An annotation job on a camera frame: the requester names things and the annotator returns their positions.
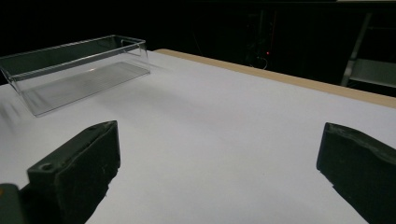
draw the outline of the table surface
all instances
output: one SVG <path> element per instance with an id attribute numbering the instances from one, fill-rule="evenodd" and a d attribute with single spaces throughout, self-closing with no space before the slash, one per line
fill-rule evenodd
<path id="1" fill-rule="evenodd" d="M 366 223 L 316 168 L 326 122 L 396 147 L 395 99 L 169 49 L 151 73 L 36 118 L 0 87 L 0 179 L 119 124 L 121 167 L 87 223 Z"/>

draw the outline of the acrylic bin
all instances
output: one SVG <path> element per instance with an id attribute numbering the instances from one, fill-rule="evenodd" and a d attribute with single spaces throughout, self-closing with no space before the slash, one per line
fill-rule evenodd
<path id="1" fill-rule="evenodd" d="M 146 41 L 120 35 L 2 57 L 0 70 L 36 117 L 150 72 Z"/>

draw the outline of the dark background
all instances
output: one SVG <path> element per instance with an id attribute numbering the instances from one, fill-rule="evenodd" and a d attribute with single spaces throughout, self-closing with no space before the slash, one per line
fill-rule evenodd
<path id="1" fill-rule="evenodd" d="M 366 13 L 360 58 L 396 63 L 395 3 L 166 1 L 13 2 L 0 13 L 0 57 L 105 35 L 340 85 Z M 0 84 L 6 83 L 0 77 Z M 351 88 L 387 95 L 364 83 Z"/>

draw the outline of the black object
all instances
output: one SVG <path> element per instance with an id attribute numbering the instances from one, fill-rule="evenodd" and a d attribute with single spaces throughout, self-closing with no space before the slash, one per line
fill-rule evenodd
<path id="1" fill-rule="evenodd" d="M 117 122 L 93 125 L 30 167 L 23 189 L 0 185 L 0 222 L 85 223 L 119 168 Z"/>
<path id="2" fill-rule="evenodd" d="M 326 123 L 317 168 L 369 223 L 396 223 L 396 150 L 357 130 Z"/>

